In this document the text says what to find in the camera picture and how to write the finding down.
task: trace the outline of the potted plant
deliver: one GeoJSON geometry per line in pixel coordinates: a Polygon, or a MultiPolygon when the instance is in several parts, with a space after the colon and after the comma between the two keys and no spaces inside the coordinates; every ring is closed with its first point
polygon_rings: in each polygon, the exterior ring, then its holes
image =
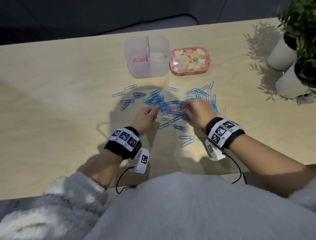
{"type": "Polygon", "coordinates": [[[308,37],[297,39],[297,60],[276,82],[276,90],[283,97],[297,97],[316,88],[316,33],[308,37]]]}
{"type": "Polygon", "coordinates": [[[297,38],[316,31],[316,1],[294,0],[278,18],[283,37],[268,56],[268,64],[276,70],[288,69],[297,59],[297,38]]]}

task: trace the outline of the plastic container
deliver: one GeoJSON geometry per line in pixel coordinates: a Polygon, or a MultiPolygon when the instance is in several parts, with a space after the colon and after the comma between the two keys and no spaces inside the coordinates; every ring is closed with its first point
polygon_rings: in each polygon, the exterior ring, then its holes
{"type": "Polygon", "coordinates": [[[135,78],[160,77],[168,72],[170,47],[169,40],[163,35],[148,36],[149,61],[132,62],[131,58],[140,56],[146,59],[146,36],[129,38],[124,44],[127,66],[135,78]]]}
{"type": "Polygon", "coordinates": [[[176,76],[204,73],[210,67],[210,56],[203,47],[174,49],[170,53],[170,71],[176,76]]]}

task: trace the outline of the wire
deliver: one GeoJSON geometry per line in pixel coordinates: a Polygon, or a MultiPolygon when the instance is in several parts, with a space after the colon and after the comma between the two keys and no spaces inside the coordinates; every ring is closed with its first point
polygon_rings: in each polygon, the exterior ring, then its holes
{"type": "Polygon", "coordinates": [[[240,169],[240,167],[239,167],[239,165],[236,163],[236,161],[231,157],[231,156],[229,156],[228,154],[226,154],[226,153],[224,153],[226,156],[228,156],[231,160],[233,160],[233,162],[237,165],[237,167],[238,167],[238,169],[239,169],[239,173],[240,173],[240,175],[239,175],[239,178],[235,181],[235,182],[232,182],[232,184],[234,184],[234,183],[236,183],[236,182],[238,182],[239,181],[239,179],[241,179],[241,175],[242,175],[242,173],[241,173],[241,169],[240,169]]]}
{"type": "Polygon", "coordinates": [[[119,184],[119,181],[121,180],[121,177],[123,176],[123,174],[124,174],[128,169],[125,169],[125,171],[124,171],[124,172],[121,174],[121,176],[119,177],[118,182],[116,183],[115,190],[116,190],[116,192],[117,192],[118,194],[120,194],[125,188],[127,188],[127,187],[124,187],[120,192],[118,192],[118,184],[119,184]]]}

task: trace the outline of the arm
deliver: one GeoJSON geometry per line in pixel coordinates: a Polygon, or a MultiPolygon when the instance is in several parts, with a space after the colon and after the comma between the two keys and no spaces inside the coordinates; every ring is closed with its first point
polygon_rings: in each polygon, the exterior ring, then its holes
{"type": "MultiPolygon", "coordinates": [[[[183,112],[193,125],[202,129],[216,117],[213,107],[200,99],[187,100],[183,112]]],[[[287,197],[302,189],[316,176],[309,167],[247,135],[237,137],[229,149],[260,178],[267,190],[280,196],[287,197]]]]}
{"type": "MultiPolygon", "coordinates": [[[[141,108],[130,126],[145,132],[158,109],[141,108]]],[[[83,239],[105,210],[106,189],[121,162],[122,156],[104,150],[82,172],[56,179],[32,209],[3,218],[0,239],[83,239]]]]}

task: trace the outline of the green foliage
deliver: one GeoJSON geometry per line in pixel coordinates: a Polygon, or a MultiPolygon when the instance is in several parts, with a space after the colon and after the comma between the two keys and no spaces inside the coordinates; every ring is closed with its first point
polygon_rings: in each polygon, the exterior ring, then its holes
{"type": "Polygon", "coordinates": [[[296,39],[295,72],[303,85],[316,88],[316,0],[294,0],[279,14],[281,24],[296,39]]]}

